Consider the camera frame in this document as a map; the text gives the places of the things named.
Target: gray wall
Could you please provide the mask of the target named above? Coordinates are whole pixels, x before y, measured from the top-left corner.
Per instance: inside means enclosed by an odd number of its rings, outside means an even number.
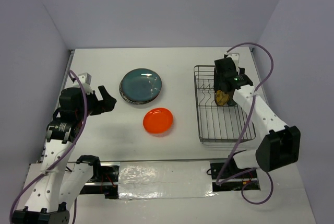
[[[333,223],[333,18],[333,0],[280,0],[259,40],[275,59],[269,103],[302,132],[298,167],[318,224]],[[264,77],[268,58],[256,58]]]
[[[70,48],[258,40],[278,0],[42,0]]]
[[[0,223],[42,151],[68,60],[40,0],[0,0]]]

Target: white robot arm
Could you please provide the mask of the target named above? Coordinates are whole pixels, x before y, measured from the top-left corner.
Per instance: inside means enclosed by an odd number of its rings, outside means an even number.
[[[215,66],[214,90],[226,96],[224,103],[233,101],[249,115],[253,96],[256,96],[256,103],[250,118],[262,142],[257,150],[235,154],[233,160],[236,166],[239,169],[261,168],[269,172],[296,162],[299,156],[301,136],[298,128],[289,127],[274,114],[261,96],[254,94],[253,82],[243,73],[243,68],[241,68],[241,73],[237,72],[231,58],[216,60]]]
[[[114,109],[116,100],[103,86],[98,87],[103,100],[99,101],[90,87],[91,76],[78,75],[85,91],[87,115],[97,115]],[[42,173],[45,175],[34,185],[23,210],[16,210],[12,223],[68,223],[69,209],[88,180],[98,178],[100,160],[95,156],[81,156],[71,175],[65,181],[64,173],[73,149],[51,170],[48,168],[60,159],[74,143],[82,127],[84,102],[78,81],[64,89],[59,97],[60,107],[47,127]]]

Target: yellow object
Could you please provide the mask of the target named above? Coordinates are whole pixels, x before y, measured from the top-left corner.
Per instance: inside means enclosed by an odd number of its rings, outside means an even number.
[[[224,93],[221,90],[218,90],[215,94],[214,94],[214,100],[216,101],[216,104],[219,106],[223,106],[225,105],[228,100],[230,99],[230,96],[228,93]]]

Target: metal rack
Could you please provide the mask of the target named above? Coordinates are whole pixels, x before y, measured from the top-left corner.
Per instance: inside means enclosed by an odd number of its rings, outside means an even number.
[[[202,143],[233,143],[240,136],[247,115],[238,105],[219,107],[214,101],[214,66],[195,66],[195,97],[197,108],[198,136]],[[250,123],[242,142],[256,136]]]

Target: stack of plates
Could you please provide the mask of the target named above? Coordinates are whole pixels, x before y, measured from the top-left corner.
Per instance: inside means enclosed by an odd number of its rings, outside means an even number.
[[[127,73],[120,83],[122,98],[134,105],[154,100],[162,87],[159,75],[149,69],[139,68]]]

